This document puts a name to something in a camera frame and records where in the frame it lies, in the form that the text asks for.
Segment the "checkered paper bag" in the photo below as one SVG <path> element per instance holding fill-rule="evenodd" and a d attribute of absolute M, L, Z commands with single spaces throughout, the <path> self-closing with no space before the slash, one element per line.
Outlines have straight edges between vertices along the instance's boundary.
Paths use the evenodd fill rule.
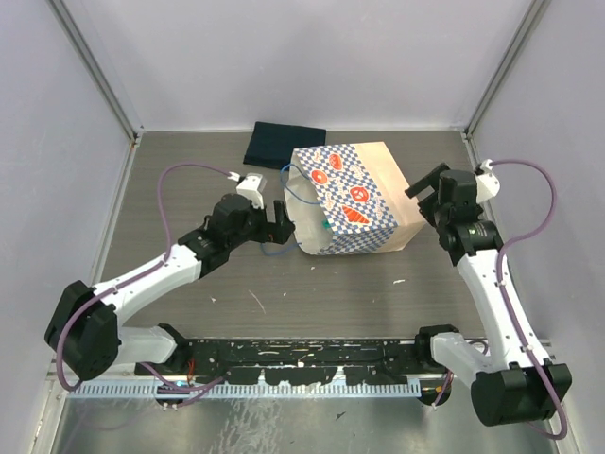
<path fill-rule="evenodd" d="M 280 180 L 295 241 L 309 255 L 401 251 L 426 224 L 383 142 L 296 148 Z"/>

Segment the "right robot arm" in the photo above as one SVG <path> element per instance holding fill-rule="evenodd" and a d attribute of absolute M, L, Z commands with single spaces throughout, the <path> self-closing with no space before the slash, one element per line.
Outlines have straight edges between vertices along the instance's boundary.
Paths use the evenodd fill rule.
<path fill-rule="evenodd" d="M 560 440 L 567 433 L 562 401 L 572 384 L 564 363 L 556 364 L 539 341 L 510 277 L 508 249 L 538 235 L 533 231 L 503 241 L 496 225 L 482 217 L 482 204 L 494 198 L 500 182 L 495 161 L 474 170 L 440 164 L 412 184 L 406 195 L 419 201 L 420 214 L 435 229 L 475 302 L 489 352 L 481 354 L 451 325 L 423 327 L 415 337 L 414 358 L 428 373 L 441 367 L 470 390 L 472 405 L 486 427 L 533 423 L 557 416 Z"/>

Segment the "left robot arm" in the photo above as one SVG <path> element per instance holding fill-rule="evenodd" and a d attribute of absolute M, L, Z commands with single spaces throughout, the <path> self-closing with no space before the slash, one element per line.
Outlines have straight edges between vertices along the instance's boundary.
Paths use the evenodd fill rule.
<path fill-rule="evenodd" d="M 294 233 L 285 203 L 273 203 L 274 220 L 264 208 L 236 194 L 225 195 L 197 229 L 169 251 L 110 281 L 68 285 L 44 334 L 56 355 L 57 373 L 70 369 L 88 381 L 118 364 L 156 364 L 169 375 L 188 366 L 192 348 L 175 328 L 158 324 L 129 328 L 126 321 L 176 288 L 194 283 L 227 263 L 247 242 L 285 244 Z"/>

